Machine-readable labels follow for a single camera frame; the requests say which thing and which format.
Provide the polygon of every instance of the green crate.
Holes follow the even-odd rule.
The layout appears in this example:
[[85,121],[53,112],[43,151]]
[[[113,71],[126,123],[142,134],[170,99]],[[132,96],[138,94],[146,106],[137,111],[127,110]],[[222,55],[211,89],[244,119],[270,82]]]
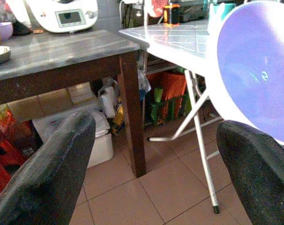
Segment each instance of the green crate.
[[[178,111],[178,114],[175,115],[175,107],[176,107],[176,101],[178,99],[182,99],[181,107]],[[185,113],[185,108],[188,101],[188,94],[174,97],[169,99],[168,101],[164,102],[153,102],[150,95],[146,96],[146,116],[147,119],[149,119],[153,125],[157,126],[159,124],[164,123],[165,121],[169,120],[175,120],[176,118],[183,116]],[[162,116],[162,109],[168,105],[168,114],[166,118],[161,118]]]

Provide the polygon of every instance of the appliance display screen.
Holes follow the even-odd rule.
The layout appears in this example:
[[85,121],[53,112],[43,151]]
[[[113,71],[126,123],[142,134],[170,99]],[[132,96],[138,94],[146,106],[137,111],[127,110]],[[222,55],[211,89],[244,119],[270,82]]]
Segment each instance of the appliance display screen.
[[60,13],[59,18],[61,24],[76,23],[82,21],[79,12]]

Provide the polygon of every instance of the white table top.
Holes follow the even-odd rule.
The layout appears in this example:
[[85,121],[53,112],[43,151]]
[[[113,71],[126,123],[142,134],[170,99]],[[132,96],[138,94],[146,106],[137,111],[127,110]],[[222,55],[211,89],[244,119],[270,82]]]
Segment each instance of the white table top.
[[120,34],[148,53],[208,77],[208,20],[197,20],[167,27],[162,24],[120,30]]

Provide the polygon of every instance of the gray table top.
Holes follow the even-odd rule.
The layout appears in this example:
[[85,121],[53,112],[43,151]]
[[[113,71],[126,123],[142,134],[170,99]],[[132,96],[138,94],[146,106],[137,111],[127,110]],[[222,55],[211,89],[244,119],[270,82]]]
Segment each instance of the gray table top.
[[130,28],[121,30],[120,34],[150,54],[207,77],[211,39],[207,29],[208,20],[204,19],[174,27],[155,24],[146,29]]
[[11,37],[11,59],[0,65],[0,80],[96,60],[139,49],[139,45],[106,30]]

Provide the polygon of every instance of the black leg tip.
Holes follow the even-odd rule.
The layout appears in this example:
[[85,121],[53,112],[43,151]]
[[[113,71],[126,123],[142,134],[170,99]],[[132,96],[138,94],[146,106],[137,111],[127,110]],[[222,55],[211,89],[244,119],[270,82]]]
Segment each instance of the black leg tip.
[[215,213],[215,214],[219,214],[219,213],[220,213],[220,208],[219,208],[219,206],[213,206],[213,209],[214,209],[214,213]]

